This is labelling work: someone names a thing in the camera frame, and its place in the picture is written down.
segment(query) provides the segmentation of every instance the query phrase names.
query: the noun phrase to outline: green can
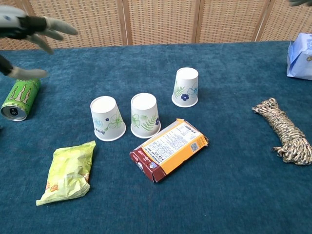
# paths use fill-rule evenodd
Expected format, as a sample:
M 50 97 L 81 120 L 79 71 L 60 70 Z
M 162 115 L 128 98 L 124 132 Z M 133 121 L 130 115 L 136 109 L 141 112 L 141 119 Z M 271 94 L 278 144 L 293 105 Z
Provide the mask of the green can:
M 12 121 L 25 120 L 40 86 L 40 79 L 17 80 L 1 107 L 1 114 Z

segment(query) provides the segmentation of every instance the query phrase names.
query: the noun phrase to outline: yellow-green snack bag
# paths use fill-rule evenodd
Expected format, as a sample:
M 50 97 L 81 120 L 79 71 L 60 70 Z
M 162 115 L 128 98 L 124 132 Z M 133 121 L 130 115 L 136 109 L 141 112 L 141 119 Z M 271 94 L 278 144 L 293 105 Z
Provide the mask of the yellow-green snack bag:
M 95 141 L 54 151 L 45 192 L 36 205 L 85 196 Z

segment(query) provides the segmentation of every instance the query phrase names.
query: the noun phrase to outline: white paper cup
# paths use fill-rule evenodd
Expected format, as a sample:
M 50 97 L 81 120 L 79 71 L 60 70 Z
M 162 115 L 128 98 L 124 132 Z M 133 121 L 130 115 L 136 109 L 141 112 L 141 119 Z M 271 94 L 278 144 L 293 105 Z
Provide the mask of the white paper cup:
M 172 102 L 179 107 L 191 107 L 198 102 L 198 71 L 191 67 L 177 70 Z
M 140 93 L 131 99 L 131 132 L 139 138 L 151 138 L 161 128 L 156 97 Z
M 113 141 L 122 137 L 126 132 L 126 124 L 116 104 L 110 96 L 94 99 L 90 104 L 94 125 L 94 134 L 102 141 Z

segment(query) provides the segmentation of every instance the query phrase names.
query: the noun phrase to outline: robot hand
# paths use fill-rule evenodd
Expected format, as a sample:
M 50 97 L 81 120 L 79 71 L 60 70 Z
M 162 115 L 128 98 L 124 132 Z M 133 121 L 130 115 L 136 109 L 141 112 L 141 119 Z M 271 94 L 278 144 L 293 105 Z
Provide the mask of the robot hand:
M 302 4 L 305 4 L 307 6 L 312 6 L 312 0 L 288 0 L 291 4 L 291 6 L 300 6 Z
M 53 54 L 51 47 L 39 36 L 47 36 L 56 40 L 63 40 L 61 33 L 77 35 L 75 28 L 59 19 L 48 17 L 28 16 L 23 10 L 7 5 L 0 5 L 0 38 L 27 40 L 38 45 L 49 54 Z M 46 76 L 44 70 L 24 70 L 12 64 L 0 55 L 0 72 L 15 79 L 34 79 Z

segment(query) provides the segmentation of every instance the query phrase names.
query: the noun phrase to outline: braided rope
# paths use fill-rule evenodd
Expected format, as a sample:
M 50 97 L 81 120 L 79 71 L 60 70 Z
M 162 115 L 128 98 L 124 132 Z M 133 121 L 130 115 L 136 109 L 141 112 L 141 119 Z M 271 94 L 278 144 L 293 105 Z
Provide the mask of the braided rope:
M 262 115 L 277 133 L 282 147 L 273 147 L 284 162 L 293 162 L 296 165 L 309 165 L 312 162 L 312 147 L 304 133 L 297 128 L 287 117 L 286 113 L 278 108 L 274 98 L 263 101 L 252 110 Z

